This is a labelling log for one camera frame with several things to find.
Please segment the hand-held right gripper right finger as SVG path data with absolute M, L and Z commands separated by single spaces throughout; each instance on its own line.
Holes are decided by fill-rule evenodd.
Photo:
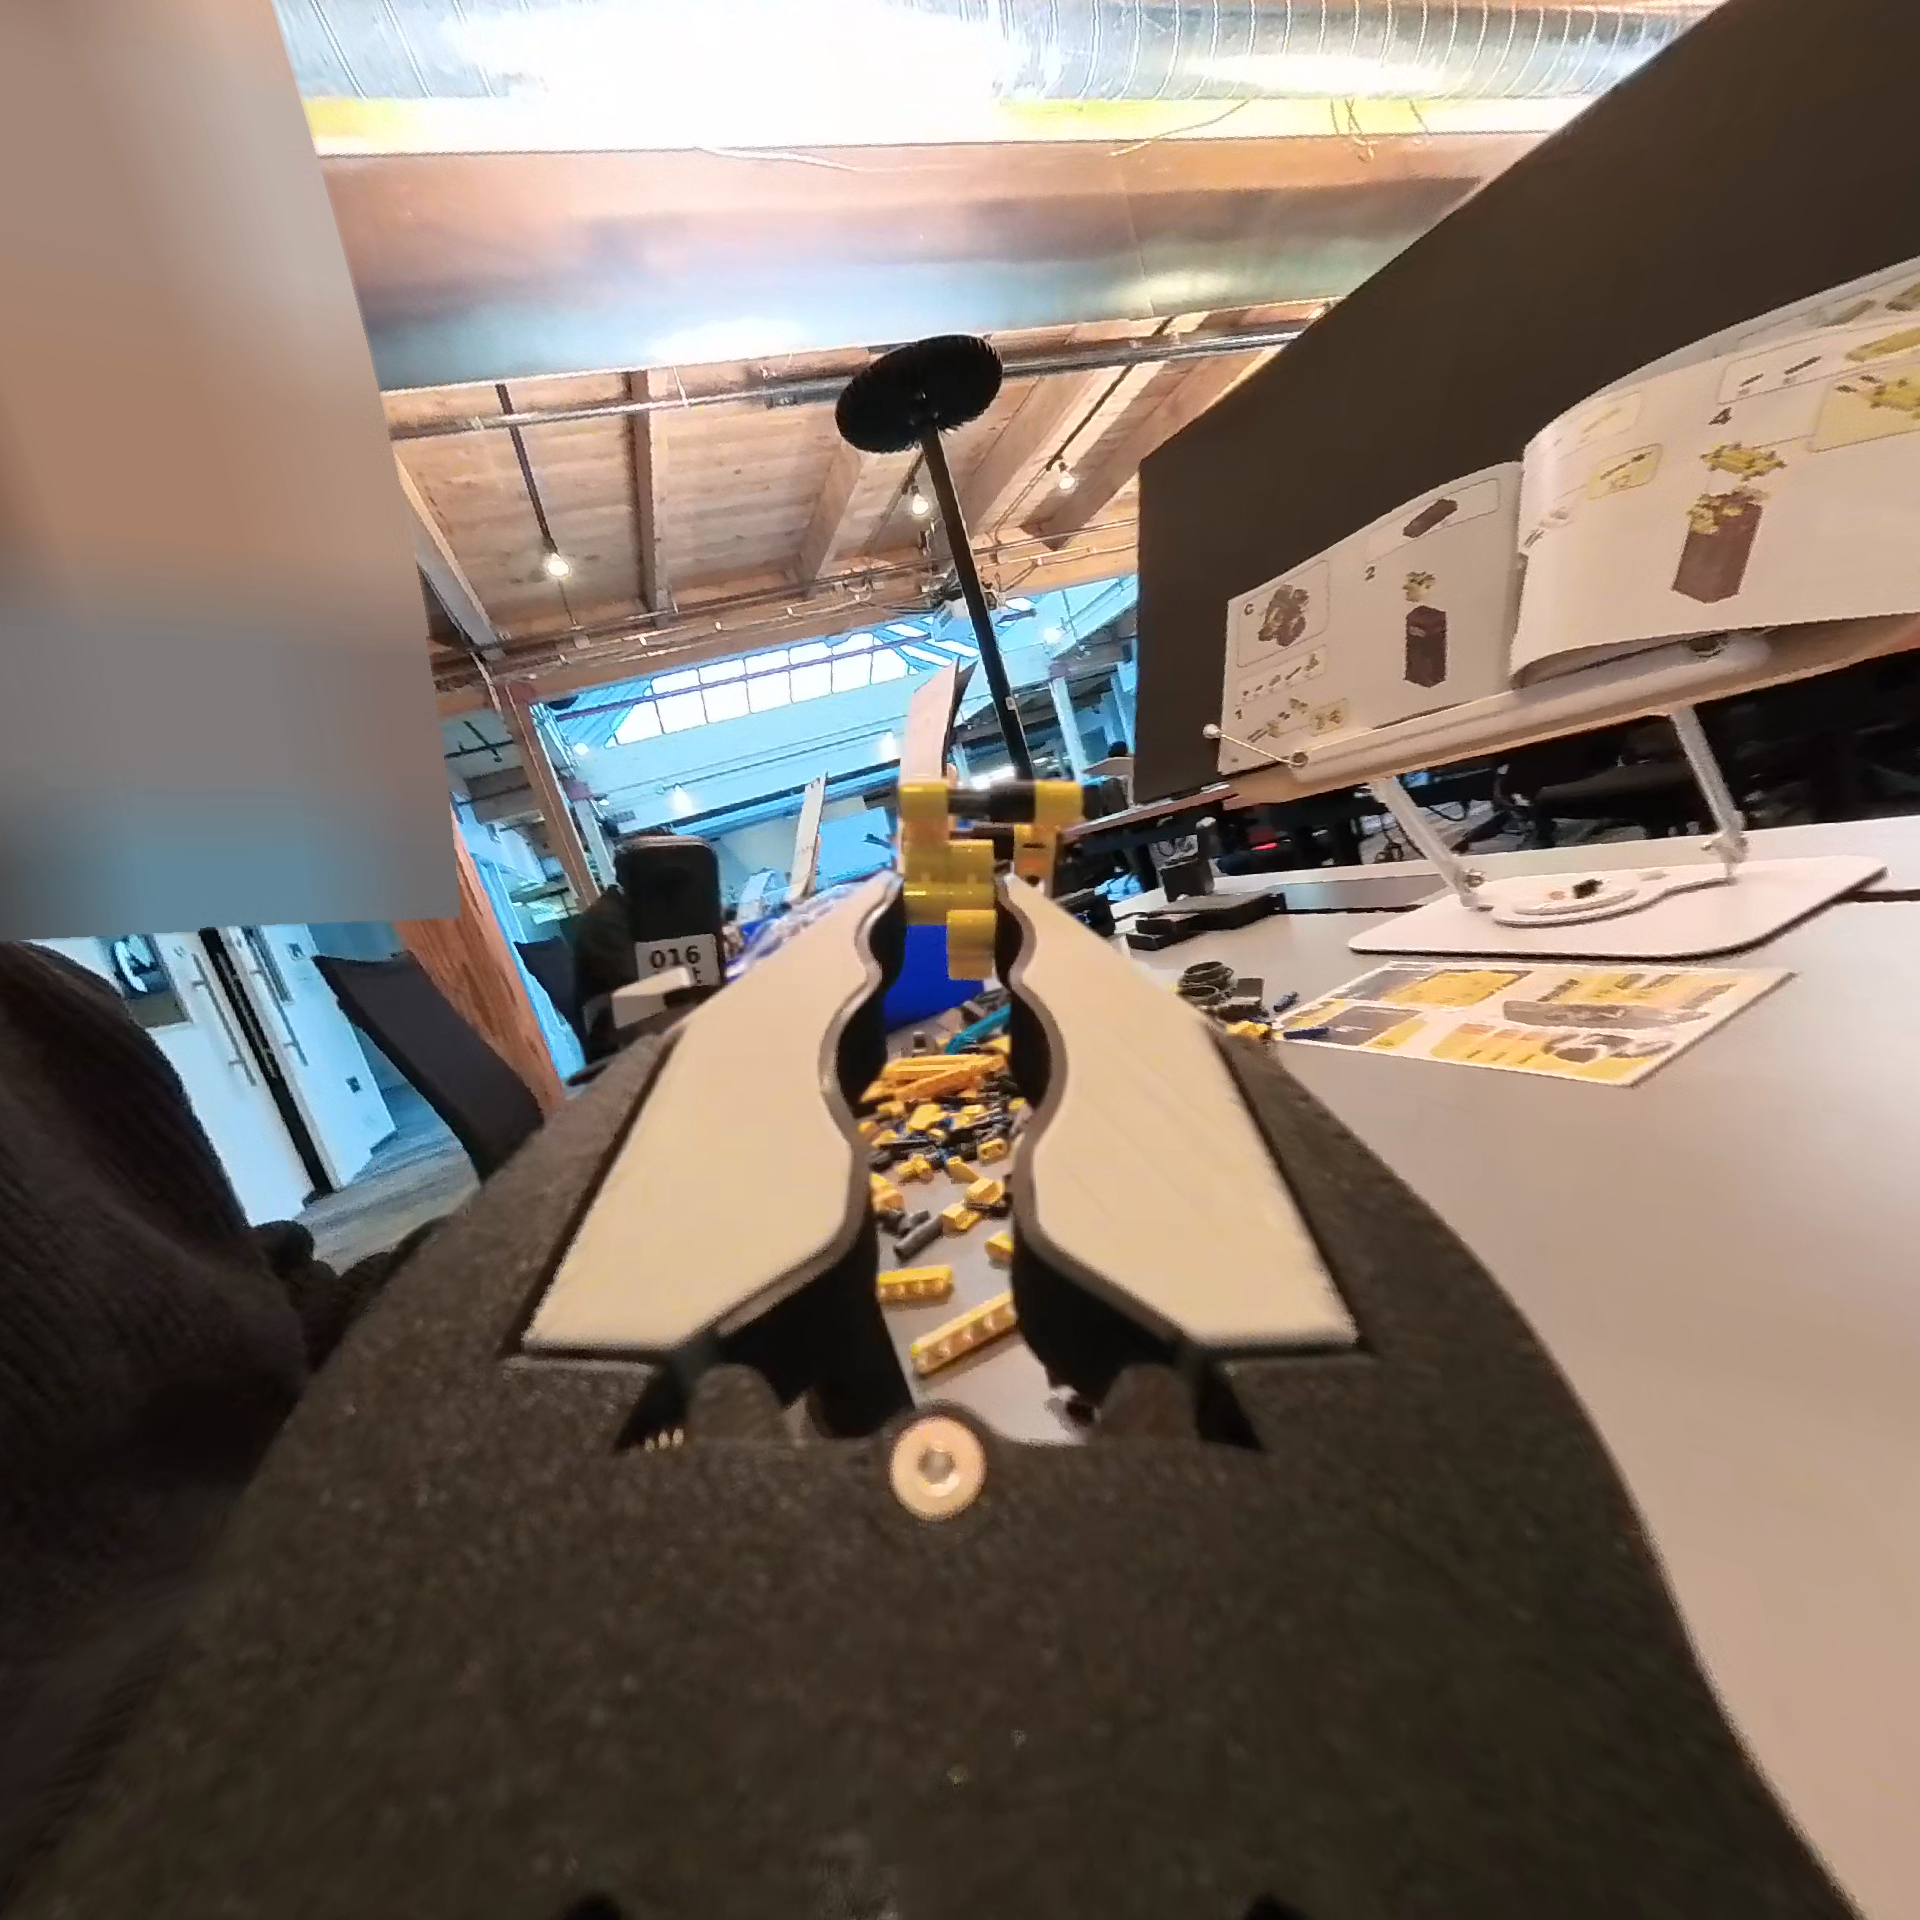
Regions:
M 1238 1051 L 1043 894 L 1000 883 L 1016 1311 L 1038 1358 L 1341 1353 L 1357 1328 Z

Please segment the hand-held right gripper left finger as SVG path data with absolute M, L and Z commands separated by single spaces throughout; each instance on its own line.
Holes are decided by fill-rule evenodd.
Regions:
M 877 874 L 691 1014 L 538 1298 L 538 1358 L 691 1358 L 852 1254 L 869 1156 L 842 1043 L 882 996 Z

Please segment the yellow toy brick assembly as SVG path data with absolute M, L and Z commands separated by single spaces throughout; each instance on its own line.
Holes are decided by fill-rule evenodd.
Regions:
M 1062 835 L 1086 816 L 1086 788 L 1067 779 L 971 788 L 939 777 L 902 779 L 897 799 L 908 927 L 944 935 L 952 978 L 995 977 L 1001 879 L 1052 890 Z

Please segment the black toy gear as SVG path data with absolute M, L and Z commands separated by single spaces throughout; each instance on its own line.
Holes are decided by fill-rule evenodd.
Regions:
M 861 452 L 917 448 L 952 548 L 952 570 L 966 606 L 977 657 L 990 684 L 1000 737 L 1016 779 L 1035 776 L 1017 694 L 1001 657 L 970 523 L 954 483 L 947 436 L 980 419 L 1001 392 L 1001 359 L 979 336 L 944 334 L 899 346 L 858 370 L 834 404 L 843 443 Z

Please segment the black toy tyre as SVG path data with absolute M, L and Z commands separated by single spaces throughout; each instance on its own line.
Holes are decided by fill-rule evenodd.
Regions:
M 1225 963 L 1186 967 L 1176 987 L 1198 1015 L 1244 1040 L 1264 1040 L 1274 1030 L 1274 1009 L 1261 977 L 1237 974 Z

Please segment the blue plastic bin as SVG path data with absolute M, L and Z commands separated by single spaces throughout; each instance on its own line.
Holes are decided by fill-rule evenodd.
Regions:
M 993 980 L 993 966 L 965 977 L 952 974 L 944 927 L 908 924 L 899 966 L 881 1000 L 882 1032 L 894 1035 L 902 1030 L 923 1027 L 979 996 Z

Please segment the pile of mixed toy bricks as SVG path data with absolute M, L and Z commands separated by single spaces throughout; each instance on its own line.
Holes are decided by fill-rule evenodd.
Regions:
M 894 1039 L 854 1105 L 875 1295 L 923 1396 L 1020 1342 L 1016 1175 L 1032 1114 L 1006 992 Z

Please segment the black flat device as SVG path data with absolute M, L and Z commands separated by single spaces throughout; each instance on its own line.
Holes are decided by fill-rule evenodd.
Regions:
M 1186 896 L 1116 920 L 1116 931 L 1133 953 L 1163 953 L 1216 932 L 1248 929 L 1286 913 L 1286 890 L 1260 888 L 1250 894 Z

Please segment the yellow black sticker sheet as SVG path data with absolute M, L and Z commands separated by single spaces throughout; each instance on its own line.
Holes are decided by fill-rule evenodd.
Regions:
M 1792 980 L 1777 967 L 1398 960 L 1274 1023 L 1274 1040 L 1632 1089 Z

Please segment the white book stand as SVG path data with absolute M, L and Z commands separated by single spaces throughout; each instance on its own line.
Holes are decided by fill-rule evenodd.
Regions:
M 1230 614 L 1218 721 L 1205 734 L 1237 783 L 1275 770 L 1293 786 L 1361 786 L 1418 848 L 1436 894 L 1355 942 L 1357 953 L 1474 959 L 1686 960 L 1737 953 L 1835 903 L 1881 867 L 1865 855 L 1753 855 L 1725 764 L 1706 732 L 1712 697 L 1769 690 L 1817 668 L 1857 665 L 1915 644 L 1915 614 L 1787 622 L 1782 614 L 1684 615 L 1579 630 L 1569 614 L 1525 614 L 1502 684 L 1493 657 L 1464 647 L 1446 679 L 1393 679 L 1403 654 L 1373 618 L 1333 615 L 1318 593 L 1280 591 Z M 1616 723 L 1665 723 L 1686 799 L 1700 806 L 1698 852 L 1640 855 L 1635 867 L 1498 874 L 1454 848 L 1408 792 L 1436 767 Z

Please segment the large black panel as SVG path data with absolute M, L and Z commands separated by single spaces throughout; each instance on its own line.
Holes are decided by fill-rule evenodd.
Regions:
M 1137 799 L 1206 784 L 1230 602 L 1609 382 L 1918 255 L 1918 4 L 1716 8 L 1140 467 Z

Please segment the open instruction booklet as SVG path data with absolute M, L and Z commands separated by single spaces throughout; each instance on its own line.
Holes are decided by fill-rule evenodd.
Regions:
M 1913 615 L 1915 280 L 1715 331 L 1242 593 L 1218 772 L 1683 640 Z

